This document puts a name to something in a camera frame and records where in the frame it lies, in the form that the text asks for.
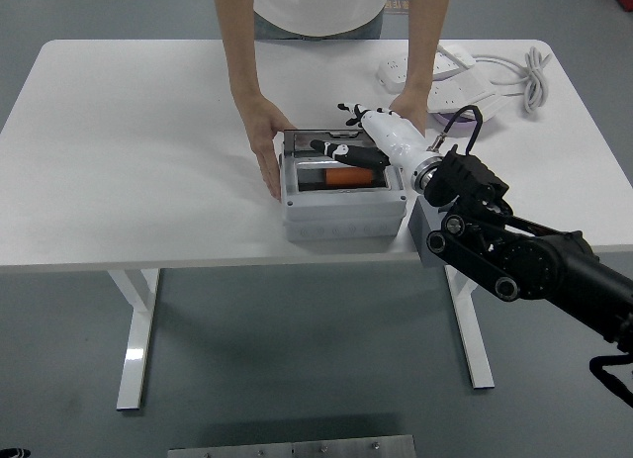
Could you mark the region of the person's right hand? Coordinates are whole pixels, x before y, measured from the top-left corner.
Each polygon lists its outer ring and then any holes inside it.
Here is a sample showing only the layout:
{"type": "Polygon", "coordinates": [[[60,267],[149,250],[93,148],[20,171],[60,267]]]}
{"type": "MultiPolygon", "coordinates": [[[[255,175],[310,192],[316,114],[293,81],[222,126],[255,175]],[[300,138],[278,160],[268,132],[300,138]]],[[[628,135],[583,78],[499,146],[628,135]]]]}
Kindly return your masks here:
{"type": "Polygon", "coordinates": [[[247,97],[238,104],[250,148],[270,195],[281,200],[280,168],[274,148],[274,137],[278,133],[294,130],[281,110],[262,95],[247,97]]]}

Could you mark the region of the person's left hand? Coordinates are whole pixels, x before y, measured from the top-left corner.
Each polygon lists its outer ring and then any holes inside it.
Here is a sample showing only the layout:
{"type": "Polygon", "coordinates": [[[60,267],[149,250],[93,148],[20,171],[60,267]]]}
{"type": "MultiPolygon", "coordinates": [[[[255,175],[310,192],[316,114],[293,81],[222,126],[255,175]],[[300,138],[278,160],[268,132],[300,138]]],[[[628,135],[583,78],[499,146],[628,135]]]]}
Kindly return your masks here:
{"type": "Polygon", "coordinates": [[[389,109],[409,120],[422,134],[427,125],[427,95],[416,89],[405,89],[390,104],[389,109]]]}

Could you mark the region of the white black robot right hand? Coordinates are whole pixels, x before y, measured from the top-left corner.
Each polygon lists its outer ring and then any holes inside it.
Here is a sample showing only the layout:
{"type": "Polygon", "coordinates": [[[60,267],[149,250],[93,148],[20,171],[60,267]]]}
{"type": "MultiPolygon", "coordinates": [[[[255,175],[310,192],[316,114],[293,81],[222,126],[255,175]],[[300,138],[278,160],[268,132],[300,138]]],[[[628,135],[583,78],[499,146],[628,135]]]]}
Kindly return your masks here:
{"type": "Polygon", "coordinates": [[[347,126],[358,126],[374,142],[375,148],[313,139],[310,147],[316,152],[350,166],[379,169],[400,168],[410,178],[411,187],[421,193],[442,161],[437,150],[427,146],[426,139],[408,119],[393,111],[371,110],[361,104],[340,103],[338,109],[351,118],[347,126]]]}

